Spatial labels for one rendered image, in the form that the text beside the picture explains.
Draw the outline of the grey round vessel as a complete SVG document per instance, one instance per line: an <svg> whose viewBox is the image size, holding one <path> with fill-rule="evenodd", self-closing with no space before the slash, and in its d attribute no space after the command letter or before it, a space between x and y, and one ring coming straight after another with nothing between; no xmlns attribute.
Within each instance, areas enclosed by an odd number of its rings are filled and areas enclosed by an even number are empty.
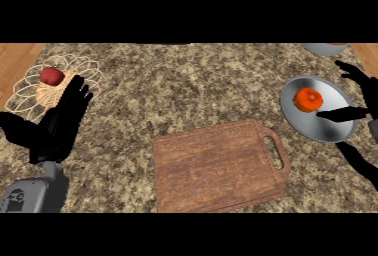
<svg viewBox="0 0 378 256"><path fill-rule="evenodd" d="M302 48L317 56L335 56L347 48L345 44L329 44L329 43L302 43Z"/></svg>

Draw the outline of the brown wooden cutting board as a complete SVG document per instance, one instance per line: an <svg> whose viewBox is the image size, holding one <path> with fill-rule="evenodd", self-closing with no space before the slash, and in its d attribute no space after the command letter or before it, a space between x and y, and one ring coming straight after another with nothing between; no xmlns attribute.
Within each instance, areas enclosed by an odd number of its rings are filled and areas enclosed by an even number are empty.
<svg viewBox="0 0 378 256"><path fill-rule="evenodd" d="M224 212L280 198L290 166L279 140L282 167L273 166L264 138L274 136L246 119L156 137L156 210Z"/></svg>

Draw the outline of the red apple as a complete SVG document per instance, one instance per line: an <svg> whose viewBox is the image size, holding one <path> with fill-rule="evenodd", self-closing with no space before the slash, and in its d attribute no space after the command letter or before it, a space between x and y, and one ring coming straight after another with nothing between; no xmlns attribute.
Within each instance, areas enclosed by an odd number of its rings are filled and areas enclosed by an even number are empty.
<svg viewBox="0 0 378 256"><path fill-rule="evenodd" d="M60 82L63 81L65 78L65 74L60 70L57 70L53 67L45 67L41 70L39 73L39 81L50 85L50 86L57 86L60 84Z"/></svg>

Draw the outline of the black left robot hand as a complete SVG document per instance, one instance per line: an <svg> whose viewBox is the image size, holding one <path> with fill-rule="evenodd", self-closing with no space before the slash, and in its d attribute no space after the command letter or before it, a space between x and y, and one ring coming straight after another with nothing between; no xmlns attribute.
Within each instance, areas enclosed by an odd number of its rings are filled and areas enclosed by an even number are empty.
<svg viewBox="0 0 378 256"><path fill-rule="evenodd" d="M38 124L8 112L0 112L0 129L10 143L29 149L29 163L60 163L70 154L79 122L93 94L84 78L75 75L57 105L50 108Z"/></svg>

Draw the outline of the orange squash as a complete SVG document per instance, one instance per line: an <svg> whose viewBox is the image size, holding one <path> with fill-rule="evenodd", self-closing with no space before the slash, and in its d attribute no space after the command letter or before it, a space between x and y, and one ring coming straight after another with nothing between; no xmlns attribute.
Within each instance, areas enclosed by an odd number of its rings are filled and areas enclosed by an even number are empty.
<svg viewBox="0 0 378 256"><path fill-rule="evenodd" d="M292 103L299 111L310 113L321 107L321 94L311 88L302 87L293 94Z"/></svg>

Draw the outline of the silver pan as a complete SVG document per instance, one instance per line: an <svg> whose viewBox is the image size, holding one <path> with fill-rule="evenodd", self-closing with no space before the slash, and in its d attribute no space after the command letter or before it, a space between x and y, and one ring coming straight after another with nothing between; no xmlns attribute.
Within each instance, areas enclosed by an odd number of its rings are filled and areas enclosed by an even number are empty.
<svg viewBox="0 0 378 256"><path fill-rule="evenodd" d="M318 109L311 112L302 112L293 105L293 95L302 88L313 89L321 96L321 105ZM289 125L308 139L336 145L349 166L369 180L378 191L378 167L363 159L357 149L345 143L345 139L354 133L357 121L349 120L336 123L317 116L317 113L321 111L330 111L352 106L352 101L341 88L318 77L293 77L282 88L280 109Z"/></svg>

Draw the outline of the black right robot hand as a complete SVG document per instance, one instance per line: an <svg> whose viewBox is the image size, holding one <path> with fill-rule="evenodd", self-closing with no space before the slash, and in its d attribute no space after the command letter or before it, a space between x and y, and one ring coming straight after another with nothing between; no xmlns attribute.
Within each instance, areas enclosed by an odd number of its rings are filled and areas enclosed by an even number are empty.
<svg viewBox="0 0 378 256"><path fill-rule="evenodd" d="M336 123L361 119L366 115L370 115L372 119L378 119L378 79L369 77L354 65L339 60L335 61L335 65L345 71L341 77L358 84L366 107L342 107L320 111L316 116Z"/></svg>

